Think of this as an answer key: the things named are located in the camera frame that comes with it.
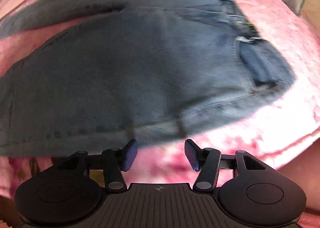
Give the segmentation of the blue denim jeans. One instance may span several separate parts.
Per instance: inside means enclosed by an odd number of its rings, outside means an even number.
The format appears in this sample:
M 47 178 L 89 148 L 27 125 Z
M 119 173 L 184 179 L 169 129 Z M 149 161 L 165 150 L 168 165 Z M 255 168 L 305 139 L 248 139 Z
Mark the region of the blue denim jeans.
M 161 144 L 278 100 L 292 68 L 234 0 L 39 0 L 1 37 L 84 18 L 1 77 L 1 154 Z

